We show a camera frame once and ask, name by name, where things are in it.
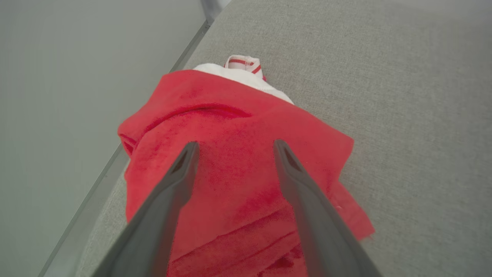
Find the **gray fabric surface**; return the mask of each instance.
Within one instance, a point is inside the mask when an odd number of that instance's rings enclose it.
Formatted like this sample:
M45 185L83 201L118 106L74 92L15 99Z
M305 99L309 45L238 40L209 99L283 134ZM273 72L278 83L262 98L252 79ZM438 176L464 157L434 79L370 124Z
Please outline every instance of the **gray fabric surface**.
M383 0L236 0L188 61L260 58L267 80L355 140L341 181L371 218L385 276L492 272L492 35ZM124 226L124 186L89 276Z
M86 244L76 277L92 276L97 266L126 227L126 181L123 173L97 218Z

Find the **white wall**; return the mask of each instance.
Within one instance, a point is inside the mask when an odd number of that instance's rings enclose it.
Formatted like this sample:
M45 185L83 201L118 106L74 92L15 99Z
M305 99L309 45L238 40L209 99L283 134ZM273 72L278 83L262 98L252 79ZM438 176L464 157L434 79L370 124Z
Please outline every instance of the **white wall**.
M0 276L37 276L199 0L0 0Z

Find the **red stripe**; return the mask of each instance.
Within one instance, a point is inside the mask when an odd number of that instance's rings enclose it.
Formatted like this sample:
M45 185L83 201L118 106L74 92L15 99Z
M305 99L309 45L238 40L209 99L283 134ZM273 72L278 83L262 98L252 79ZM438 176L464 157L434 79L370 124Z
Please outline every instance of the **red stripe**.
M230 63L238 63L238 64L243 64L245 65L246 64L246 61L243 61L243 60L236 60L236 59L231 59L229 60Z
M259 65L255 70L253 70L251 73L256 74L258 71L260 71L261 65Z

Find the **red towel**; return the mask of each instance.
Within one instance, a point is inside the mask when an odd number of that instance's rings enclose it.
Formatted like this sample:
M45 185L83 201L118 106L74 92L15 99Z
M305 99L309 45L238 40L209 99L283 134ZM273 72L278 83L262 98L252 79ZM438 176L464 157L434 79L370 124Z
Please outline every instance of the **red towel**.
M353 140L238 82L195 70L167 74L118 134L131 158L125 173L128 220L186 143L200 144L169 277L307 275L294 214L280 192L275 139L290 145L358 239L374 231L338 181Z

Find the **red cloth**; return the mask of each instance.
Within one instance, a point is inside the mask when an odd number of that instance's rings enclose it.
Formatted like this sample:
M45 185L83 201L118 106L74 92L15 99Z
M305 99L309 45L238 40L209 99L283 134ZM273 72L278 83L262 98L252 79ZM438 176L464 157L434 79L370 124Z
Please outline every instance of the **red cloth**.
M200 144L191 199L181 210L168 276L306 276L292 207L273 143L285 140L358 239L374 230L338 181L353 140L308 112L219 76L162 77L118 129L131 158L130 220L189 141Z

